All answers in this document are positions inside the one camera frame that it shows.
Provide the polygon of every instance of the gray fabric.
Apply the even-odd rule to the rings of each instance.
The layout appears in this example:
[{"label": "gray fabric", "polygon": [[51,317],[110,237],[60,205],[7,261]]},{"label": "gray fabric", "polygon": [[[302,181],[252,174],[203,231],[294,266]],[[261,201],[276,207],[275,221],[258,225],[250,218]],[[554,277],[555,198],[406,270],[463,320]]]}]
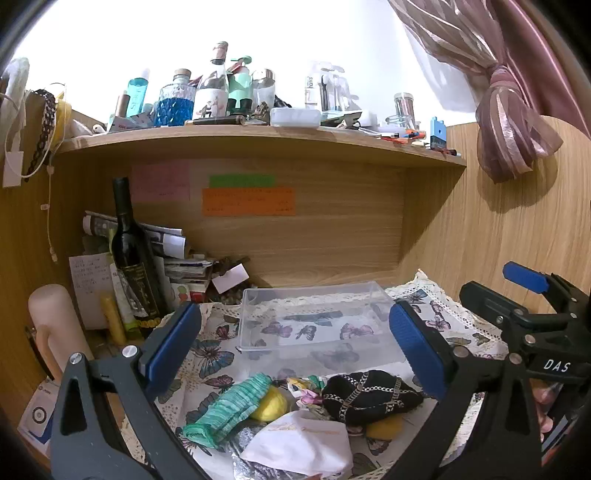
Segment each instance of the gray fabric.
[{"label": "gray fabric", "polygon": [[240,458],[240,454],[251,442],[252,438],[267,424],[256,420],[244,420],[229,433],[225,444],[232,455],[234,464],[234,478],[236,480],[302,480],[306,478],[301,473],[277,470],[256,462],[247,462]]}]

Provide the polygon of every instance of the cork stopper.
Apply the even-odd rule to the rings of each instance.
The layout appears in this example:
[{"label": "cork stopper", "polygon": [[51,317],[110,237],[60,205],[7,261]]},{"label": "cork stopper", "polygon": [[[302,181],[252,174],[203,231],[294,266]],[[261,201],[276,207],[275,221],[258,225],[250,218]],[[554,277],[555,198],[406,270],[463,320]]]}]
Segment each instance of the cork stopper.
[{"label": "cork stopper", "polygon": [[226,53],[228,52],[228,42],[221,41],[213,48],[212,62],[218,65],[225,63]]}]

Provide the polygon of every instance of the pink sticky note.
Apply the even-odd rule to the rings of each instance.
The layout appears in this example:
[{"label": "pink sticky note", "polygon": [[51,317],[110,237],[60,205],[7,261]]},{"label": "pink sticky note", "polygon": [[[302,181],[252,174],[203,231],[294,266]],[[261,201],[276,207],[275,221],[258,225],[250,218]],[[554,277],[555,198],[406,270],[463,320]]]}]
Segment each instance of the pink sticky note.
[{"label": "pink sticky note", "polygon": [[131,199],[138,203],[188,202],[189,160],[134,164],[131,169]]}]

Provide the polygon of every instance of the black fabric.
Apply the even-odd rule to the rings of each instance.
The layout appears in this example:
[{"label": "black fabric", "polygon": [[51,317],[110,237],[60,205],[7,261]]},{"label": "black fabric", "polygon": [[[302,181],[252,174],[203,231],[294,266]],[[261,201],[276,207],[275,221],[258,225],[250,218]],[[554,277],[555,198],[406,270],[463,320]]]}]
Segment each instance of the black fabric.
[{"label": "black fabric", "polygon": [[[372,387],[387,391],[368,390]],[[422,402],[423,396],[400,377],[381,370],[331,377],[322,390],[322,405],[335,420],[347,425],[367,425],[410,411]]]}]

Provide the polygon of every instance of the white plastic box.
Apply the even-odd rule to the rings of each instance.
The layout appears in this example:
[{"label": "white plastic box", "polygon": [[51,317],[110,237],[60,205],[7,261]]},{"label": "white plastic box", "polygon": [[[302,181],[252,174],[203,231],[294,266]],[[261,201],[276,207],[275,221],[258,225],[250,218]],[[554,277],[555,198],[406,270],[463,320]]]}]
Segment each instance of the white plastic box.
[{"label": "white plastic box", "polygon": [[248,288],[242,297],[239,349],[251,374],[273,378],[404,362],[388,326],[393,304],[376,282]]},{"label": "white plastic box", "polygon": [[322,114],[318,110],[307,108],[272,108],[272,127],[309,127],[320,126]]}]

